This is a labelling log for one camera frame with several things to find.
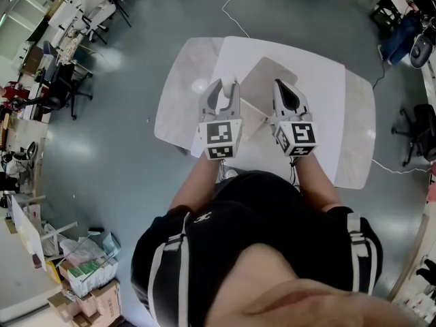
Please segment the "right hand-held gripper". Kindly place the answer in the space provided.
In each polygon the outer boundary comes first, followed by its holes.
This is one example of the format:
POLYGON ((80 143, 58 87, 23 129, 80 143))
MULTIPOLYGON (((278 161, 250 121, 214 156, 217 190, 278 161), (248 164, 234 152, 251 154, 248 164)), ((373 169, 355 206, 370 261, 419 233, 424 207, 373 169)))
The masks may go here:
POLYGON ((308 114, 286 116, 289 112, 306 113, 305 95, 294 85, 280 79, 273 83, 274 109, 277 116, 270 124, 273 137, 286 157, 310 155, 318 146, 316 124, 308 114))

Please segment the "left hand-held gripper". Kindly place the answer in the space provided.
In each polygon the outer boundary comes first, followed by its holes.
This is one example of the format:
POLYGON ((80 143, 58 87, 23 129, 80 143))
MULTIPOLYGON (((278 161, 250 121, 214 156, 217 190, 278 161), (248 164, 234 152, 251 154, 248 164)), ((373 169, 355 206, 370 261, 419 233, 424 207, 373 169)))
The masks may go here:
POLYGON ((240 85, 236 82, 228 104, 216 113, 222 80, 208 86, 199 99, 198 133, 208 160, 222 160, 236 156, 242 135, 240 115, 240 85))

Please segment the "person's left forearm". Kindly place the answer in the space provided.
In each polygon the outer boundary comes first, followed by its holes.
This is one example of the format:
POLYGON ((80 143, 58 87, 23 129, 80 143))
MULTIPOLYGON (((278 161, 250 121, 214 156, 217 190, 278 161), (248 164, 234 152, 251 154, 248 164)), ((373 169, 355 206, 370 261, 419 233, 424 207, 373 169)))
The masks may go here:
POLYGON ((196 213, 209 203, 214 194, 220 166, 220 160, 209 160, 204 153, 201 154, 176 193, 170 205, 170 211, 186 206, 192 213, 196 213))

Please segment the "person's right forearm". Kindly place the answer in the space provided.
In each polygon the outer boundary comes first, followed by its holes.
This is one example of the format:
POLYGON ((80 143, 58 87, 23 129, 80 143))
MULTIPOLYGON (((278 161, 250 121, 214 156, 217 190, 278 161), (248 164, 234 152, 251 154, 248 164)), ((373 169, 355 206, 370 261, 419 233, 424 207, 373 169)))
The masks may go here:
POLYGON ((312 207, 328 212, 332 208, 342 206, 334 185, 314 154, 296 161, 296 173, 302 195, 312 207))

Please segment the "brown cardboard box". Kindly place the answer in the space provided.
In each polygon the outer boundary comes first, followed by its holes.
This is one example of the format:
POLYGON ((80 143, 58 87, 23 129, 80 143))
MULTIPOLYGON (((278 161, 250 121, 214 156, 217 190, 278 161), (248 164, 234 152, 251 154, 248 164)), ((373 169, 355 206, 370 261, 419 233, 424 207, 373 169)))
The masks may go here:
POLYGON ((91 291, 97 312, 89 318, 91 327, 109 327, 122 314, 120 283, 113 279, 105 286, 91 291))
POLYGON ((62 292, 48 297, 47 301, 50 308, 66 323, 72 321, 81 312, 79 304, 65 297, 62 292))

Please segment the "white table mat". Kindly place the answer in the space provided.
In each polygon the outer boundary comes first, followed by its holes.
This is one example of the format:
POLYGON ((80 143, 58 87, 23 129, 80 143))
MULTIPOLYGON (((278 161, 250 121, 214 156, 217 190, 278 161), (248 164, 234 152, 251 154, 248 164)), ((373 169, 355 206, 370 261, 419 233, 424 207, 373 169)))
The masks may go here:
MULTIPOLYGON (((345 116, 345 68, 340 63, 299 48, 243 37, 225 37, 212 79, 235 75, 241 83, 262 57, 288 68, 298 76, 294 85, 307 98, 317 127, 314 153, 327 177, 337 176, 345 116)), ((235 158, 225 165, 239 170, 263 170, 290 178, 290 159, 263 124, 252 137, 242 141, 235 158)))

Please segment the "person's black shirt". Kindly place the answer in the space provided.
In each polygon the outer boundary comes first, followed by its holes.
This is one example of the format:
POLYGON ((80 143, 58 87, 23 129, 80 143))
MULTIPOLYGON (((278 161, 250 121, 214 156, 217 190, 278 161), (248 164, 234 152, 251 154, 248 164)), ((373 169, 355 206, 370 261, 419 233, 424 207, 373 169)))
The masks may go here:
POLYGON ((311 207, 269 172, 228 181, 198 212, 186 206, 154 219, 131 262, 139 301, 159 327, 203 327, 239 255, 263 244, 276 249, 303 279, 369 293, 382 271, 381 243, 350 208, 311 207))

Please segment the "black office chair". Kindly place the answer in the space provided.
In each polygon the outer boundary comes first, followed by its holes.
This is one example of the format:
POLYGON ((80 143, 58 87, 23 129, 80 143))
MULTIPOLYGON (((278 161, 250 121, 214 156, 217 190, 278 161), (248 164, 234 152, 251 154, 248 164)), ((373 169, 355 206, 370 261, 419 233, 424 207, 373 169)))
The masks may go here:
POLYGON ((62 108, 71 110, 71 118, 75 121, 75 99, 76 97, 85 97, 89 101, 93 96, 80 91, 80 87, 85 80, 92 78, 93 73, 86 71, 85 75, 77 76, 75 74, 75 65, 60 64, 57 66, 51 81, 46 82, 48 85, 48 96, 44 98, 41 107, 49 112, 59 111, 62 108))
POLYGON ((406 120, 407 131, 401 131, 392 126, 391 134, 404 136, 409 140, 409 150, 407 159, 402 163, 403 167, 409 165, 414 152, 429 163, 436 161, 436 113, 432 105, 414 106, 414 120, 404 108, 399 110, 399 114, 406 120))

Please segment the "white office chair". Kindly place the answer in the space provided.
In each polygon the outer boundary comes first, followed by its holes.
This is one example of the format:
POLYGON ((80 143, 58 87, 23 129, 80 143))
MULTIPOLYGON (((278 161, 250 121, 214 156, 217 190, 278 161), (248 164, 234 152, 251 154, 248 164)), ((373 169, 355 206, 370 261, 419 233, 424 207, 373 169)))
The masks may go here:
POLYGON ((121 7, 118 0, 84 0, 78 6, 78 12, 72 22, 72 28, 77 34, 87 36, 90 42, 93 42, 94 37, 97 37, 104 44, 107 44, 107 41, 98 31, 108 31, 108 28, 103 23, 111 19, 116 11, 120 12, 123 20, 131 27, 129 15, 121 7))

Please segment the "clear plastic bag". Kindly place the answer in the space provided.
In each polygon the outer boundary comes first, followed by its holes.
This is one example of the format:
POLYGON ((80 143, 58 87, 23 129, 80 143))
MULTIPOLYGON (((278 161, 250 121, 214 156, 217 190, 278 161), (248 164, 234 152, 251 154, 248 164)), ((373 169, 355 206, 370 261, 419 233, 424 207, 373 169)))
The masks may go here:
POLYGON ((73 266, 106 256, 106 252, 90 238, 80 237, 79 241, 64 239, 60 242, 64 258, 73 266))

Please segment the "green white carton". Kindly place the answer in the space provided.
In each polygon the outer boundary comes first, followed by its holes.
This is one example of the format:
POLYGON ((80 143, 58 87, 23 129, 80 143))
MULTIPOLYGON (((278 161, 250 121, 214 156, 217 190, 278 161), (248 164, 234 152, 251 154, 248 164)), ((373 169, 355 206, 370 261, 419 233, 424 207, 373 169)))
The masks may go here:
POLYGON ((98 258, 67 271, 71 289, 82 298, 115 278, 118 262, 114 258, 98 258))

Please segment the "white folding table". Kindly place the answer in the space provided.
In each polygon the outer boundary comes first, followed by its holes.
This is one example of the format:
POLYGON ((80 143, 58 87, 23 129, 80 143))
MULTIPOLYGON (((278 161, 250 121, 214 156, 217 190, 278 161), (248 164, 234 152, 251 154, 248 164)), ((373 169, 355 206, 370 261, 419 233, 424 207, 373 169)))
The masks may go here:
POLYGON ((44 271, 46 271, 47 260, 57 260, 63 257, 59 251, 58 235, 62 232, 75 228, 78 226, 78 222, 69 223, 59 229, 54 229, 46 232, 43 227, 43 221, 30 220, 24 212, 24 206, 31 206, 32 204, 39 204, 46 199, 46 196, 29 197, 25 194, 11 194, 12 203, 12 219, 15 228, 20 236, 20 239, 29 252, 31 257, 36 256, 44 271), (44 255, 43 241, 52 238, 54 241, 55 254, 49 257, 44 255))

